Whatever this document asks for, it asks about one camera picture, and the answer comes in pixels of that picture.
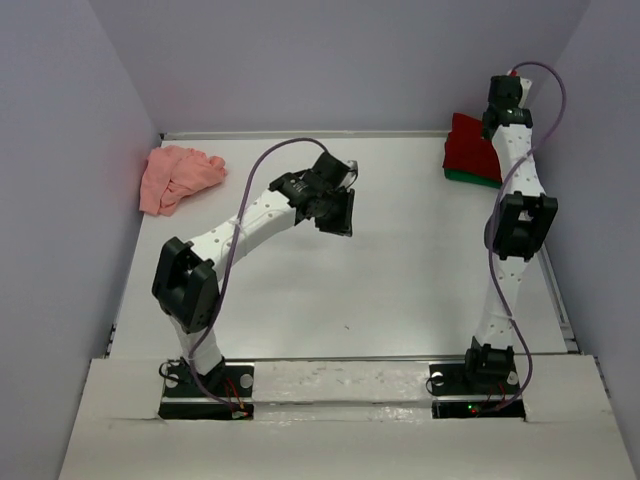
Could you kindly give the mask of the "pink t shirt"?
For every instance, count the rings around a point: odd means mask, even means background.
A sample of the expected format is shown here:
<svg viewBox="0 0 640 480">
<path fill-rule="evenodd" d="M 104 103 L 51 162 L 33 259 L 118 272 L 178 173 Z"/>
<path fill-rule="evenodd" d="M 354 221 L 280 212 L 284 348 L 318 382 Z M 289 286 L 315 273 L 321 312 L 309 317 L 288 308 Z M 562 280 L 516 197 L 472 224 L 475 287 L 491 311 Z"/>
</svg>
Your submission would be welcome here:
<svg viewBox="0 0 640 480">
<path fill-rule="evenodd" d="M 141 179 L 139 210 L 171 216 L 183 199 L 223 183 L 226 176 L 226 162 L 219 156 L 175 145 L 154 148 Z"/>
</svg>

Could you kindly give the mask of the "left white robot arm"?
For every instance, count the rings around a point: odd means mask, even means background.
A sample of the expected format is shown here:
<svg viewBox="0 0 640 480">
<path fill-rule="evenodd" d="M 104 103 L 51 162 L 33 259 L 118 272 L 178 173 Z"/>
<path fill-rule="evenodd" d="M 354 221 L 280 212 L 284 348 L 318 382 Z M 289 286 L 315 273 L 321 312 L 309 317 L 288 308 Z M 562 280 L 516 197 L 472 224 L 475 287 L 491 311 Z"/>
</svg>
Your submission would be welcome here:
<svg viewBox="0 0 640 480">
<path fill-rule="evenodd" d="M 317 230 L 349 237 L 358 177 L 354 161 L 322 153 L 308 169 L 287 172 L 254 201 L 219 226 L 161 249 L 151 292 L 174 325 L 186 381 L 209 395 L 221 383 L 224 357 L 213 326 L 220 314 L 232 267 L 273 236 L 310 220 Z"/>
</svg>

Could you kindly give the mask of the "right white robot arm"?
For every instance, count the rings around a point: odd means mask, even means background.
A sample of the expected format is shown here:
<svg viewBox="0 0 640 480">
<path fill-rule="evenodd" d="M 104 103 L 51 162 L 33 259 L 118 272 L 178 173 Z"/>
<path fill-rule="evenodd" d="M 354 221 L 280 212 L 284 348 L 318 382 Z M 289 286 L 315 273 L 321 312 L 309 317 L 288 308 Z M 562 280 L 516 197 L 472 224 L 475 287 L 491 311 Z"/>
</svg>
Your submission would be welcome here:
<svg viewBox="0 0 640 480">
<path fill-rule="evenodd" d="M 482 116 L 482 136 L 497 154 L 502 185 L 484 232 L 490 273 L 484 312 L 460 368 L 462 384 L 473 392 L 506 382 L 512 371 L 522 276 L 558 211 L 536 170 L 527 83 L 513 72 L 492 77 Z"/>
</svg>

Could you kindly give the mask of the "dark red t shirt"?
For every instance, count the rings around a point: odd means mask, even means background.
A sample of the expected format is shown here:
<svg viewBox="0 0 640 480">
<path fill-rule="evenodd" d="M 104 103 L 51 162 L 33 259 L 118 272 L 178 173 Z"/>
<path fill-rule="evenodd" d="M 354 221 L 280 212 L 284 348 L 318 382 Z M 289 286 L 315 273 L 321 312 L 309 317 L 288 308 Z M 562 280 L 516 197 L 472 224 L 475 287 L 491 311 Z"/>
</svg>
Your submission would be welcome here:
<svg viewBox="0 0 640 480">
<path fill-rule="evenodd" d="M 502 183 L 494 147 L 482 137 L 482 122 L 463 113 L 452 115 L 442 167 L 443 170 L 465 171 Z"/>
</svg>

